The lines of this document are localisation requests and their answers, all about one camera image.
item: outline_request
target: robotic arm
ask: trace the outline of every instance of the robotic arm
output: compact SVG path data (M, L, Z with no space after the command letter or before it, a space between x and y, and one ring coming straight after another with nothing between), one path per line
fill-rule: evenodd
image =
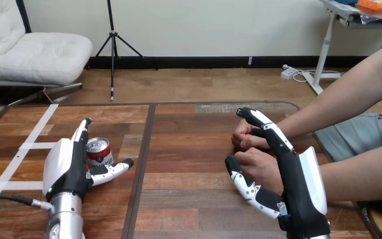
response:
M264 114L239 108L236 114L258 128L255 136L266 139L275 152L284 185L282 196L269 191L242 172L234 156L226 158L229 175L249 204L272 218L291 239L328 238L327 202L314 148L297 155L279 127Z
M90 118L83 120L71 139L63 138L50 150L43 173L43 194L51 203L45 239L83 239L82 203L92 186L120 176L134 164L101 165L86 172Z

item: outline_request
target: black cable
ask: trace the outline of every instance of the black cable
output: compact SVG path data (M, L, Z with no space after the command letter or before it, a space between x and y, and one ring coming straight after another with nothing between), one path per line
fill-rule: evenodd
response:
M5 196L5 195L0 195L0 199L7 199L19 203L24 203L25 205L31 206L33 204L33 199L32 198L25 198L25 197L19 197L19 196Z

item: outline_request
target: can lid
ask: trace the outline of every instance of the can lid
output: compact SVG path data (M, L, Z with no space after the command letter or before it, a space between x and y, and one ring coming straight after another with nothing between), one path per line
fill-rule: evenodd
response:
M97 153L109 146L109 140L103 137L92 138L87 142L87 152Z

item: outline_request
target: human hand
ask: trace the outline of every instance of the human hand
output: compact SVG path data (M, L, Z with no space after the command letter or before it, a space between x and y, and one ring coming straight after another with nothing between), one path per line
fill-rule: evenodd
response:
M283 192L283 183L276 159L256 148L246 152L237 152L235 157L242 171L251 176L257 185L261 185L278 195Z
M232 134L232 144L242 150L248 150L252 147L269 149L270 146L267 144L266 139L251 135L253 128L256 127L247 123L245 119L242 119Z

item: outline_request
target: forearm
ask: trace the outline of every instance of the forearm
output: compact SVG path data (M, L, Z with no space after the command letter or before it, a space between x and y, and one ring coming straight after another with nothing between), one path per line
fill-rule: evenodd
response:
M382 147L320 166L328 201L382 199Z
M288 137L307 134L357 116L381 100L382 49L278 126Z

